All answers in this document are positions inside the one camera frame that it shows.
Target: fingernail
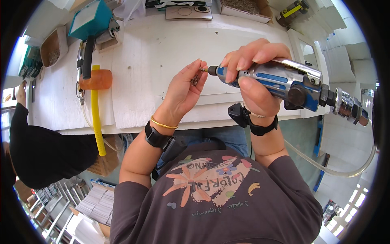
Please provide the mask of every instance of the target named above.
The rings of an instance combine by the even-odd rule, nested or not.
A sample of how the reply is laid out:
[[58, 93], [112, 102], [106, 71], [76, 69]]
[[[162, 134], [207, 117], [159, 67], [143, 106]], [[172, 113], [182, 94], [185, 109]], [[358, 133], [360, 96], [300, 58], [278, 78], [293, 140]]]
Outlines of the fingernail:
[[250, 79], [241, 76], [240, 78], [238, 78], [238, 84], [244, 92], [249, 92], [252, 88], [253, 82]]
[[226, 83], [230, 83], [232, 80], [233, 80], [233, 73], [228, 70], [226, 72], [226, 80], [225, 80], [225, 82]]
[[244, 57], [241, 57], [237, 64], [237, 71], [242, 70], [242, 68], [244, 68], [244, 65], [245, 65], [245, 59]]
[[225, 66], [226, 61], [227, 61], [227, 58], [225, 57], [225, 58], [222, 60], [222, 62], [221, 62], [221, 67], [224, 67], [224, 66]]
[[259, 62], [263, 56], [264, 56], [263, 51], [260, 50], [260, 51], [258, 51], [257, 54], [253, 57], [252, 61], [253, 61], [253, 62]]

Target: bracelet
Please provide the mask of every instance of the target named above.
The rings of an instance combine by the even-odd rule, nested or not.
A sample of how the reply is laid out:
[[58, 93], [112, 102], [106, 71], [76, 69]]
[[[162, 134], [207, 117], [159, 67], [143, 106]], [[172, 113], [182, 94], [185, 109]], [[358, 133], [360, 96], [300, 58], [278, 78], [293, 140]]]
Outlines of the bracelet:
[[243, 100], [243, 104], [244, 104], [244, 108], [246, 108], [246, 110], [248, 110], [248, 112], [250, 112], [251, 115], [256, 116], [256, 117], [258, 117], [258, 118], [265, 118], [264, 115], [258, 115], [258, 114], [255, 114], [255, 113], [251, 112], [251, 111], [248, 109], [248, 107], [246, 106], [246, 103], [245, 103], [244, 100]]
[[160, 124], [160, 123], [158, 123], [158, 122], [156, 122], [156, 121], [154, 120], [153, 115], [152, 115], [152, 117], [150, 117], [150, 120], [151, 120], [153, 123], [155, 123], [156, 125], [159, 125], [159, 126], [161, 126], [161, 127], [167, 128], [167, 129], [177, 129], [177, 128], [179, 127], [179, 125], [176, 125], [175, 127], [172, 127], [172, 126]]

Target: woman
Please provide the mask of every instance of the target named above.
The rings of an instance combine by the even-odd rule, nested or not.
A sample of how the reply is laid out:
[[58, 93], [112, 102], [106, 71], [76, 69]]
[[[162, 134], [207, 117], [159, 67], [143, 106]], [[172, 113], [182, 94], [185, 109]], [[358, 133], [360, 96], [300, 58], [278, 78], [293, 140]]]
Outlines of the woman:
[[[228, 69], [226, 82], [253, 62], [275, 57], [291, 59], [284, 44], [265, 39], [228, 53], [221, 63]], [[199, 68], [205, 67], [198, 59], [172, 79], [164, 102], [126, 151], [115, 187], [110, 243], [312, 243], [322, 208], [289, 157], [280, 129], [251, 133], [256, 161], [218, 140], [188, 146], [151, 186], [150, 173], [162, 153], [151, 131], [174, 134], [172, 128], [199, 99], [207, 78]], [[191, 86], [196, 75], [199, 82]], [[239, 84], [255, 114], [252, 123], [274, 125], [281, 100], [252, 78], [241, 77]]]

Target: person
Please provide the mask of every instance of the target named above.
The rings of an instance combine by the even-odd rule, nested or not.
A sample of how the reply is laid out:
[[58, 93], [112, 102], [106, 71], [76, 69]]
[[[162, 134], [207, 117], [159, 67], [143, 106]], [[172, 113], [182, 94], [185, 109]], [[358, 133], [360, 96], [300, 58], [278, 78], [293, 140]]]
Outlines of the person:
[[25, 87], [23, 81], [9, 129], [9, 181], [15, 183], [18, 176], [26, 186], [41, 189], [63, 178], [70, 179], [93, 165], [98, 156], [94, 135], [61, 135], [28, 125]]
[[[228, 53], [226, 82], [253, 62], [291, 59], [284, 44], [259, 39]], [[206, 62], [197, 59], [171, 81], [164, 102], [148, 125], [172, 136], [176, 125], [199, 99], [207, 79]], [[199, 82], [190, 85], [198, 75]], [[273, 123], [281, 100], [259, 82], [240, 77], [242, 98], [253, 124]], [[155, 184], [150, 173], [162, 150], [143, 130], [124, 156], [115, 187], [110, 243], [312, 243], [322, 207], [284, 147], [280, 129], [251, 133], [255, 160], [229, 143], [211, 140], [188, 146], [161, 168]]]

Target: yellow corrugated tube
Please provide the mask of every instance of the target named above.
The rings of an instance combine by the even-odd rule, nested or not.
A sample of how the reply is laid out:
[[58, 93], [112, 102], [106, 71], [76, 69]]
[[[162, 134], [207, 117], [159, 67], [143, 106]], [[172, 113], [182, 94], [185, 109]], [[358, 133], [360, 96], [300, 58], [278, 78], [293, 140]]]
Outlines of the yellow corrugated tube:
[[[92, 65], [92, 70], [100, 69], [100, 65]], [[91, 107], [92, 107], [92, 124], [94, 126], [97, 149], [100, 156], [105, 156], [106, 148], [104, 147], [103, 135], [101, 133], [101, 124], [99, 116], [99, 90], [91, 90]]]

